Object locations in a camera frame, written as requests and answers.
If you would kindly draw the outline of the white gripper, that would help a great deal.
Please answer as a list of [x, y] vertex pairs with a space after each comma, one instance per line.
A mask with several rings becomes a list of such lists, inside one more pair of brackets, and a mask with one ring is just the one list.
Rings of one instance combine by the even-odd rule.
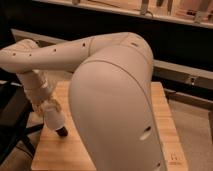
[[41, 108], [41, 105], [44, 102], [50, 101], [52, 104], [55, 105], [58, 112], [62, 110], [60, 103], [53, 97], [53, 90], [51, 88], [40, 88], [31, 90], [29, 92], [29, 99], [32, 103], [34, 112], [37, 113], [39, 116], [44, 115], [44, 112]]

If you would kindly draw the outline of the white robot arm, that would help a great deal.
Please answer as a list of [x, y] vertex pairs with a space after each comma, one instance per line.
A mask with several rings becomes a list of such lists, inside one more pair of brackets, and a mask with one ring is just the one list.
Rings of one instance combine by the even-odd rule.
[[30, 39], [0, 50], [0, 68], [14, 73], [52, 130], [64, 126], [43, 72], [73, 73], [69, 106], [97, 171], [167, 171], [153, 113], [153, 53], [131, 32], [40, 47]]

